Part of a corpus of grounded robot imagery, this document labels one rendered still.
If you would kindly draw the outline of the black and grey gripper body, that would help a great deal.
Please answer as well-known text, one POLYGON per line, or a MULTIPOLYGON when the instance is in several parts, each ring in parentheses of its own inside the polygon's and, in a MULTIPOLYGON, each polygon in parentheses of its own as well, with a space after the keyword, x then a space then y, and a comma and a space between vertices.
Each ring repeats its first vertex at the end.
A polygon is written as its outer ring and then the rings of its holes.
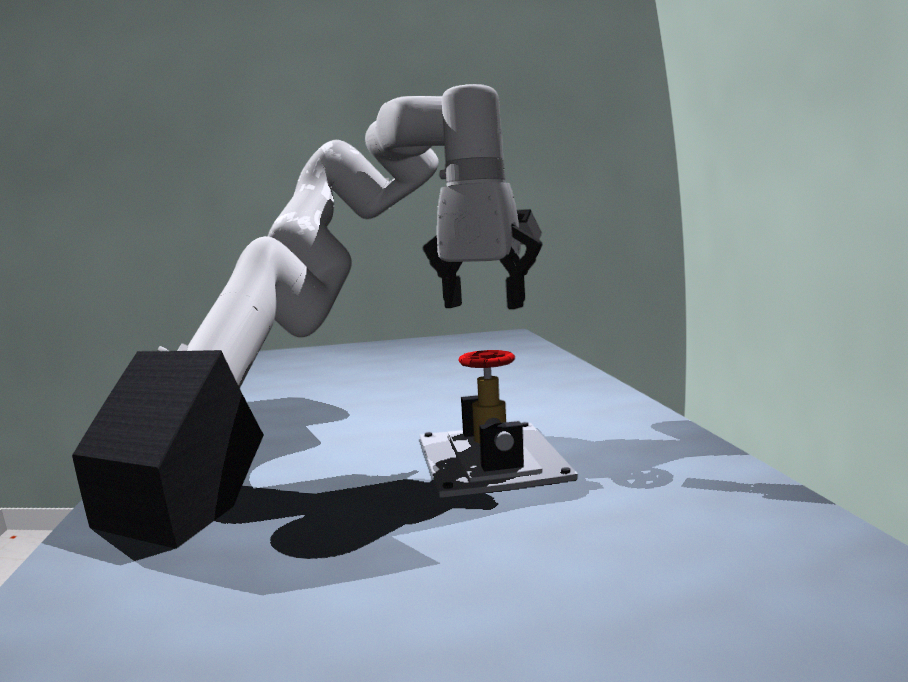
POLYGON ((519 227, 516 205, 510 184, 504 182, 460 180, 441 187, 437 218, 440 259, 496 261, 509 255, 511 247, 520 254, 521 243, 512 239, 511 228, 511 224, 519 227))

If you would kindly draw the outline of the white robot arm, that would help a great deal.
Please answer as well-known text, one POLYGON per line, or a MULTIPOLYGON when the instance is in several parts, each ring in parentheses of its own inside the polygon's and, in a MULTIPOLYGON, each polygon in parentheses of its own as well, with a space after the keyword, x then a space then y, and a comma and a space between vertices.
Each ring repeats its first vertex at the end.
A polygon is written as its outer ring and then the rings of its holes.
POLYGON ((361 218, 375 218, 433 176, 438 158, 432 146, 445 147, 439 176, 447 182, 505 180, 499 98, 489 86, 393 99, 382 105, 365 142, 396 179, 388 182, 344 141, 321 146, 268 237, 245 248, 191 342, 177 351, 221 350, 241 387, 274 320, 300 338, 322 325, 352 264, 326 227, 334 212, 332 190, 361 218))

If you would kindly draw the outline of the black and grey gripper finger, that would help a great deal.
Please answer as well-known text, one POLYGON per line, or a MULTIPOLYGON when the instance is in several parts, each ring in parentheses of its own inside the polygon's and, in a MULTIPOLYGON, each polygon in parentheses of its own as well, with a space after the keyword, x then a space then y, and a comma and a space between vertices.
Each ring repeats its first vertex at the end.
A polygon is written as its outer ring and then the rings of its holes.
POLYGON ((462 262, 446 262, 439 258, 437 250, 437 235, 423 246, 430 265, 442 278, 443 299, 445 308, 454 308, 462 305, 461 279, 456 276, 462 262))
POLYGON ((511 224, 511 228, 512 237, 526 246, 525 255, 521 259, 512 247, 509 255, 500 259, 500 262, 510 275, 510 277, 506 278, 507 308, 514 310, 524 305, 524 275, 528 273, 528 270, 535 263, 542 247, 542 242, 513 224, 511 224))

